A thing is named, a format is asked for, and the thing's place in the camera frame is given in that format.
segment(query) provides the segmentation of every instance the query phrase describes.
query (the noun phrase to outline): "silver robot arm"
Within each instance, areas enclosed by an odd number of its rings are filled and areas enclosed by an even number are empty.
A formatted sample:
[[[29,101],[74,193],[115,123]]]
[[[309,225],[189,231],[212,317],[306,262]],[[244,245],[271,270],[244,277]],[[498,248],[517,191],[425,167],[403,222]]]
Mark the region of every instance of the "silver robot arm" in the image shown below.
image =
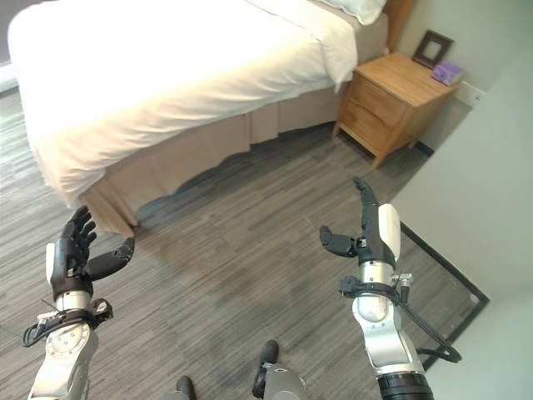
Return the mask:
[[[134,241],[88,260],[89,245],[96,238],[86,207],[79,208],[63,229],[61,238],[47,245],[46,275],[55,308],[37,316],[22,345],[30,347],[46,338],[46,357],[37,372],[28,399],[78,400],[88,382],[88,368],[97,351],[97,326],[112,318],[104,299],[92,301],[92,282],[107,277],[129,262]]]
[[[381,396],[387,400],[432,400],[433,394],[418,357],[426,349],[415,349],[401,327],[403,308],[413,320],[429,333],[448,354],[433,355],[448,361],[461,360],[459,353],[415,315],[407,306],[412,275],[396,274],[400,257],[401,223],[390,204],[379,205],[371,188],[360,178],[354,179],[361,192],[363,234],[357,240],[321,228],[321,242],[326,250],[341,257],[359,257],[359,277],[344,277],[341,293],[354,298],[352,313],[361,325],[366,353],[378,380]]]

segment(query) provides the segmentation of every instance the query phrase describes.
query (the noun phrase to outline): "wall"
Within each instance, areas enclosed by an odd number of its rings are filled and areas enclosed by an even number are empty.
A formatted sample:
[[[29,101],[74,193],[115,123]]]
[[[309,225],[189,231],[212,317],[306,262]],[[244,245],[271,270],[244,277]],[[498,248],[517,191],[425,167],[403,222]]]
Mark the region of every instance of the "wall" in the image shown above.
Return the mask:
[[[412,55],[427,29],[456,42],[446,59],[462,66],[465,80],[489,90],[521,50],[531,21],[530,0],[417,0],[397,50]],[[422,142],[437,149],[471,109],[452,100]]]
[[[0,2],[0,66],[9,61],[7,27],[12,18],[27,6],[41,2],[42,0],[2,0]]]
[[[533,42],[392,203],[491,298],[428,372],[436,398],[529,398],[533,332]]]
[[[533,294],[491,303],[455,343],[458,364],[437,362],[427,372],[438,400],[531,398]]]

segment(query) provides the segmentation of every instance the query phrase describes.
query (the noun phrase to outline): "bed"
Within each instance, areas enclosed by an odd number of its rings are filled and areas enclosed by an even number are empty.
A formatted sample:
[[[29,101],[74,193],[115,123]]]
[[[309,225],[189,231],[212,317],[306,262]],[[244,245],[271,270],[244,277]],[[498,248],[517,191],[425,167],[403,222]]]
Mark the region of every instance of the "bed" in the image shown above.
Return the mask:
[[[394,49],[413,1],[390,0],[365,27],[323,2],[289,3],[61,0],[21,12],[8,41],[46,183],[131,236],[140,207],[232,154],[335,120],[351,71]]]

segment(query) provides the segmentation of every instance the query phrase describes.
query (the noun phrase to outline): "baseboard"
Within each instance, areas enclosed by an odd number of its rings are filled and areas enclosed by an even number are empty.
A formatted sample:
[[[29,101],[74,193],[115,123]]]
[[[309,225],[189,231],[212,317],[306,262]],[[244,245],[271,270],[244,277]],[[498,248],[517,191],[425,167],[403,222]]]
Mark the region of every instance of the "baseboard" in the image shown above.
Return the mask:
[[[427,157],[431,157],[435,152],[435,150],[433,150],[431,147],[422,142],[416,142],[415,147],[421,152],[423,152]]]
[[[467,288],[474,296],[479,300],[476,307],[466,316],[462,323],[459,324],[456,329],[450,334],[446,339],[453,343],[468,326],[476,319],[476,317],[481,313],[483,308],[488,304],[489,298],[474,284],[472,283],[465,275],[462,274],[451,262],[446,260],[440,253],[438,253],[433,247],[427,244],[420,236],[414,233],[407,225],[403,222],[401,223],[401,231],[414,243],[416,243],[422,250],[424,250],[428,255],[430,255],[435,261],[437,261],[446,271],[448,271],[453,277],[455,277],[459,282],[461,282],[465,288]],[[443,352],[444,348],[439,347],[438,352]],[[429,357],[424,362],[424,369],[427,370],[431,365],[437,360],[436,357]]]
[[[9,62],[0,66],[0,93],[18,86],[15,68]]]

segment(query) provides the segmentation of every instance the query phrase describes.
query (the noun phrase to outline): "gray carpet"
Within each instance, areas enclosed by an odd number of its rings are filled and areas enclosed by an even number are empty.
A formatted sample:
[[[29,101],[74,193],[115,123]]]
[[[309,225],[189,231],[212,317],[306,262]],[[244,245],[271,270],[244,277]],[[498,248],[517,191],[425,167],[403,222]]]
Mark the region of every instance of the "gray carpet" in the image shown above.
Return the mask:
[[[20,346],[23,329],[51,300],[45,244],[71,211],[42,182],[24,132],[20,98],[0,98],[0,398],[26,398],[43,343]],[[378,399],[379,392],[339,279],[353,261],[326,253],[317,229],[359,233],[361,205],[351,177],[383,202],[426,160],[400,150],[379,170],[331,124],[261,143],[193,179],[140,212],[131,264],[95,284],[115,318],[98,330],[89,398],[159,398],[189,374],[198,397],[252,398],[262,344],[305,379],[310,399]],[[402,271],[415,274],[411,305],[447,335],[476,305],[470,293],[405,236]],[[114,246],[103,234],[93,254]],[[418,346],[434,347],[406,321]]]

